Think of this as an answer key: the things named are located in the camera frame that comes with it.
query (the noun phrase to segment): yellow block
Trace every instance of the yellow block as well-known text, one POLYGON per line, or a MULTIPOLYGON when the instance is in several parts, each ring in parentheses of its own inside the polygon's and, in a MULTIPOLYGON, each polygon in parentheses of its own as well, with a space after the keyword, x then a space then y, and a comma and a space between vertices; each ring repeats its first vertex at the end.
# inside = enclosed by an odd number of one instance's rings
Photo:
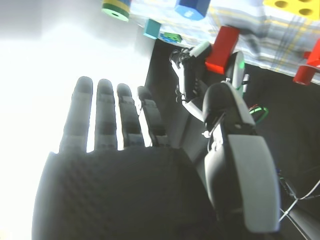
POLYGON ((103 0, 104 4, 112 4, 118 8, 121 8, 123 10, 125 10, 126 12, 130 12, 130 8, 128 5, 124 4, 122 1, 119 0, 103 0))
POLYGON ((263 4, 311 20, 320 19, 320 0, 264 0, 263 4))

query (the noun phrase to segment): green light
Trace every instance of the green light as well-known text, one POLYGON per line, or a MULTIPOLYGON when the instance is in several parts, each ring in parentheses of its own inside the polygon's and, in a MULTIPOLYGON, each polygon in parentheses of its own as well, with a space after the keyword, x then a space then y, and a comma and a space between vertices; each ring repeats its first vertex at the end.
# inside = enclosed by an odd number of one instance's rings
POLYGON ((240 69, 244 69, 245 68, 245 61, 240 62, 239 68, 240 69))

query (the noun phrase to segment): white wall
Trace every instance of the white wall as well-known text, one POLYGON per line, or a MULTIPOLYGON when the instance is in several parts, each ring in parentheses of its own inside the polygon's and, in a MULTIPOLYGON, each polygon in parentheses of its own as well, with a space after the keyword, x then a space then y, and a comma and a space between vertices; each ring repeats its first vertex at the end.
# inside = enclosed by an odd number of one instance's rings
MULTIPOLYGON (((41 38, 0 36, 0 238, 30 240, 33 204, 49 151, 57 151, 80 76, 114 89, 144 85, 154 40, 104 15, 99 0, 44 1, 41 38)), ((95 114, 96 95, 92 111, 95 114)), ((93 148, 94 118, 89 145, 93 148)))

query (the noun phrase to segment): blue block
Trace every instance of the blue block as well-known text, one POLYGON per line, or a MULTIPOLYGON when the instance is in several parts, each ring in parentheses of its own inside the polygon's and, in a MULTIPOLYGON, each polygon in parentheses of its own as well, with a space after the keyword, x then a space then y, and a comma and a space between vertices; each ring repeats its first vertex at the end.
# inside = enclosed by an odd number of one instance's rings
POLYGON ((152 39, 157 39, 159 36, 160 27, 161 27, 161 23, 152 19, 148 19, 144 26, 143 35, 152 39))
POLYGON ((160 38, 161 38, 162 40, 164 40, 165 42, 167 42, 167 43, 176 43, 176 42, 177 42, 177 41, 172 40, 172 39, 170 39, 170 38, 168 38, 168 37, 165 37, 165 35, 164 35, 163 33, 160 34, 160 38))
POLYGON ((175 11, 190 20, 201 20, 207 15, 210 0, 177 0, 175 11))

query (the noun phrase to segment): plaid tablecloth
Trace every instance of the plaid tablecloth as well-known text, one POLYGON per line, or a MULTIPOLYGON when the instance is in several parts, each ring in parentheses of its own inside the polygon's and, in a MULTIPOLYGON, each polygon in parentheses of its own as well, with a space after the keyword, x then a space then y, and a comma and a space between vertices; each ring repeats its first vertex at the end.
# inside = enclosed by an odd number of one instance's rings
MULTIPOLYGON (((236 51, 245 62, 294 76, 305 64, 305 51, 311 51, 320 38, 320 21, 312 21, 273 7, 263 0, 211 0, 207 15, 189 20, 175 12, 176 0, 132 0, 130 16, 139 25, 151 18, 161 23, 161 32, 177 33, 182 46, 214 42, 221 26, 241 30, 236 51)), ((320 85, 320 73, 313 80, 320 85)))

